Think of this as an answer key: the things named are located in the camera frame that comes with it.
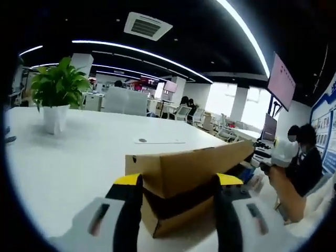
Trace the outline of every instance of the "computer screen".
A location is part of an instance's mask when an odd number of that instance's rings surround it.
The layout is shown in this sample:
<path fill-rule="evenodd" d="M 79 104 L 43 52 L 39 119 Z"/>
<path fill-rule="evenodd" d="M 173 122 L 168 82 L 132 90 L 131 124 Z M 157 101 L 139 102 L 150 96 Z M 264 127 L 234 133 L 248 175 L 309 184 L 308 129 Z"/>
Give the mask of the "computer screen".
<path fill-rule="evenodd" d="M 150 77 L 141 77 L 139 83 L 141 84 L 141 86 L 151 89 L 156 89 L 158 87 L 158 81 L 153 80 Z"/>
<path fill-rule="evenodd" d="M 164 90 L 167 90 L 169 92 L 175 93 L 177 89 L 177 84 L 172 81 L 167 81 L 166 85 L 164 85 Z"/>
<path fill-rule="evenodd" d="M 288 111 L 294 95 L 295 82 L 277 54 L 275 54 L 267 89 Z"/>
<path fill-rule="evenodd" d="M 269 114 L 266 114 L 262 139 L 274 142 L 276 131 L 277 131 L 277 120 L 275 120 Z"/>

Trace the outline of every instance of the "white chair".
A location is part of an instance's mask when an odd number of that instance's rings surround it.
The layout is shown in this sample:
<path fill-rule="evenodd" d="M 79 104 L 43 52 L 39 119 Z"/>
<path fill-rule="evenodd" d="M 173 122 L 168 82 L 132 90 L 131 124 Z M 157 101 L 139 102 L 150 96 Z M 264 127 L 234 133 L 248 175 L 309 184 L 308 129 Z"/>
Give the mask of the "white chair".
<path fill-rule="evenodd" d="M 102 97 L 96 96 L 95 94 L 88 94 L 86 95 L 85 100 L 84 110 L 100 111 Z"/>
<path fill-rule="evenodd" d="M 233 132 L 233 130 L 226 126 L 226 117 L 222 114 L 221 121 L 219 123 L 219 131 L 216 136 L 222 138 L 226 142 L 237 142 L 239 137 Z"/>
<path fill-rule="evenodd" d="M 244 123 L 242 122 L 236 121 L 235 126 L 239 129 L 242 129 L 242 130 L 244 129 Z"/>
<path fill-rule="evenodd" d="M 128 103 L 127 90 L 123 88 L 110 87 L 105 94 L 104 112 L 124 114 Z"/>
<path fill-rule="evenodd" d="M 128 102 L 125 107 L 125 114 L 146 116 L 147 113 L 147 94 L 137 91 L 128 90 Z"/>
<path fill-rule="evenodd" d="M 197 124 L 197 123 L 202 123 L 202 118 L 203 118 L 203 114 L 204 114 L 204 109 L 201 108 L 197 108 L 194 115 L 191 116 L 192 117 L 192 122 L 193 125 Z"/>
<path fill-rule="evenodd" d="M 191 108 L 187 106 L 179 106 L 176 113 L 168 113 L 168 118 L 170 118 L 170 115 L 173 116 L 174 120 L 176 121 L 185 121 L 187 122 L 187 116 L 189 112 L 191 111 Z"/>

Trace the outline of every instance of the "air conditioner vent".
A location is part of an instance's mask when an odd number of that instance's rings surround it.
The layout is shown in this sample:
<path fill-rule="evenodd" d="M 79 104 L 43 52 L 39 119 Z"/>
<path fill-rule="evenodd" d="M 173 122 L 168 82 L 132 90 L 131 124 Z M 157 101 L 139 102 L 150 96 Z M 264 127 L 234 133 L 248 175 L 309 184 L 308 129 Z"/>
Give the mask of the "air conditioner vent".
<path fill-rule="evenodd" d="M 157 41 L 172 27 L 172 25 L 158 19 L 130 12 L 124 32 Z"/>

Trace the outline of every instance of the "face mask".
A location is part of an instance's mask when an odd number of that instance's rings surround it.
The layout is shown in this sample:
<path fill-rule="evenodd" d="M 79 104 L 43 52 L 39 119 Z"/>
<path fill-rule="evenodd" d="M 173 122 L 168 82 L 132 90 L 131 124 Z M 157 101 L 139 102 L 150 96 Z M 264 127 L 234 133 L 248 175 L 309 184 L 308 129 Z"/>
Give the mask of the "face mask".
<path fill-rule="evenodd" d="M 301 145 L 301 146 L 300 146 L 300 149 L 301 149 L 301 151 L 302 151 L 303 153 L 306 153 L 306 152 L 307 152 L 307 146 L 305 146 L 305 145 Z"/>
<path fill-rule="evenodd" d="M 289 142 L 295 142 L 296 141 L 296 135 L 289 135 L 288 140 L 289 140 Z"/>

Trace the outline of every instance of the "woman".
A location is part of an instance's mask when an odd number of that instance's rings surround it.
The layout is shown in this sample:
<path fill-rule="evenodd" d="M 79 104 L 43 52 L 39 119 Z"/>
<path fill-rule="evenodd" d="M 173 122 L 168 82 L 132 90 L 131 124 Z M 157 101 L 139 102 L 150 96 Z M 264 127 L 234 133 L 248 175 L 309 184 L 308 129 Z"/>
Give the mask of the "woman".
<path fill-rule="evenodd" d="M 192 116 L 194 115 L 194 113 L 196 112 L 196 109 L 197 109 L 197 106 L 194 104 L 193 99 L 189 99 L 188 107 L 191 108 L 191 110 L 190 110 L 190 112 L 187 116 L 187 119 L 188 119 L 188 121 L 192 121 L 193 120 Z"/>
<path fill-rule="evenodd" d="M 188 106 L 188 102 L 189 102 L 189 98 L 188 98 L 188 96 L 184 96 L 184 97 L 182 97 L 182 99 L 181 99 L 180 106 L 181 106 L 181 105 Z M 168 118 L 168 113 L 163 113 L 163 114 L 162 114 L 162 118 L 163 118 L 163 119 L 167 119 L 167 118 Z M 175 116 L 172 115 L 172 114 L 169 114 L 169 119 L 174 120 L 174 119 L 175 119 Z"/>
<path fill-rule="evenodd" d="M 292 173 L 295 170 L 295 167 L 298 165 L 298 157 L 299 157 L 299 143 L 297 142 L 297 136 L 299 134 L 300 127 L 297 125 L 293 125 L 290 127 L 288 130 L 288 140 L 289 142 L 292 142 L 295 145 L 296 150 L 296 155 L 293 157 L 291 163 L 289 166 L 286 168 L 286 175 L 287 177 L 291 177 Z"/>
<path fill-rule="evenodd" d="M 322 177 L 322 159 L 316 148 L 315 129 L 310 124 L 300 127 L 297 141 L 300 146 L 297 163 L 292 164 L 286 175 L 297 193 L 305 196 Z"/>

